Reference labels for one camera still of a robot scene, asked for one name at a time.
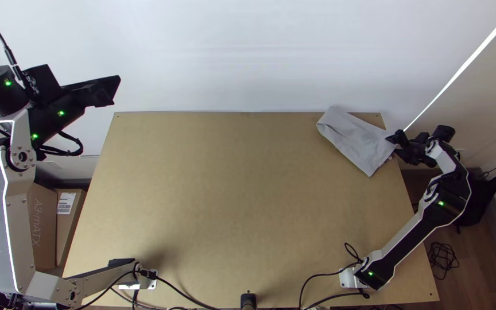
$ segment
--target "white wall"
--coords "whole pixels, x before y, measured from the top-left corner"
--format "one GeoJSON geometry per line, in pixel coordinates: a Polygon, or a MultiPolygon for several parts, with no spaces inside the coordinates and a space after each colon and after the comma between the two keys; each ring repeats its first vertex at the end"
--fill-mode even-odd
{"type": "Polygon", "coordinates": [[[408,130],[411,137],[436,125],[453,126],[451,144],[467,166],[496,166],[496,38],[408,130]]]}
{"type": "MultiPolygon", "coordinates": [[[[99,154],[114,111],[343,104],[403,128],[495,26],[490,0],[0,1],[22,68],[48,63],[61,84],[122,77],[114,107],[66,130],[85,154],[99,154]]],[[[95,163],[56,161],[63,178],[90,177],[95,163]]]]}

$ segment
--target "light strip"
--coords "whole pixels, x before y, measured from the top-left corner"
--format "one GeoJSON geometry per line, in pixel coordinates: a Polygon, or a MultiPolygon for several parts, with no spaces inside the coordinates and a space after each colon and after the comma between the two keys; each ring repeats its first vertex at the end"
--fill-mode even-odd
{"type": "Polygon", "coordinates": [[[445,90],[447,90],[449,88],[449,86],[451,86],[451,84],[459,77],[459,75],[462,74],[462,72],[464,72],[464,70],[466,70],[466,68],[468,68],[468,66],[474,61],[474,59],[476,59],[476,57],[478,57],[478,55],[485,49],[485,47],[487,47],[489,45],[489,43],[496,37],[496,27],[495,29],[493,29],[493,31],[485,38],[485,40],[483,40],[483,42],[480,44],[480,46],[478,46],[478,49],[476,49],[476,51],[470,55],[470,57],[464,62],[464,64],[462,64],[462,66],[456,71],[455,75],[449,80],[449,82],[447,82],[447,84],[443,87],[443,89],[441,89],[441,91],[439,92],[439,94],[437,94],[435,96],[435,98],[430,102],[428,103],[428,105],[422,110],[422,112],[419,113],[419,115],[417,115],[417,117],[415,119],[413,119],[413,121],[404,129],[404,131],[407,131],[407,129],[409,129],[409,127],[421,116],[424,114],[424,112],[426,112],[426,110],[431,107],[431,105],[445,92],[445,90]]]}

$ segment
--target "cable bundle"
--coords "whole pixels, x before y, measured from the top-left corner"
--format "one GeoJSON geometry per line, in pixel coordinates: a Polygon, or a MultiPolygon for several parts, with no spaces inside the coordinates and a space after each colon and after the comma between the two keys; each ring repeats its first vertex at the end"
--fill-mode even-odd
{"type": "Polygon", "coordinates": [[[430,266],[437,266],[444,271],[442,277],[435,274],[433,276],[438,280],[443,280],[449,270],[460,266],[459,260],[456,259],[453,247],[447,243],[432,242],[430,246],[430,251],[428,251],[430,266]]]}

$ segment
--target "screw hole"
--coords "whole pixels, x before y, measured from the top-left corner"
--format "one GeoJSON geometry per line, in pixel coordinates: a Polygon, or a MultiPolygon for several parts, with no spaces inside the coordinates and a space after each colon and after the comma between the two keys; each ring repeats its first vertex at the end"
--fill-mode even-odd
{"type": "Polygon", "coordinates": [[[20,152],[20,154],[18,154],[18,160],[24,162],[28,159],[28,155],[26,155],[26,153],[24,152],[20,152]]]}

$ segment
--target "cardboard box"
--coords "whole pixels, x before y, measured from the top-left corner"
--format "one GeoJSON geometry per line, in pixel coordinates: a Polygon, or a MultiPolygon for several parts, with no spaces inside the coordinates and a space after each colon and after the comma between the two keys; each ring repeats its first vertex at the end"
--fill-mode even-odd
{"type": "Polygon", "coordinates": [[[26,198],[36,270],[51,270],[55,267],[57,193],[34,183],[26,198]]]}
{"type": "Polygon", "coordinates": [[[57,193],[34,183],[26,198],[36,270],[53,269],[56,255],[57,193]]]}
{"type": "Polygon", "coordinates": [[[87,192],[81,189],[57,189],[57,266],[64,267],[87,192]]]}

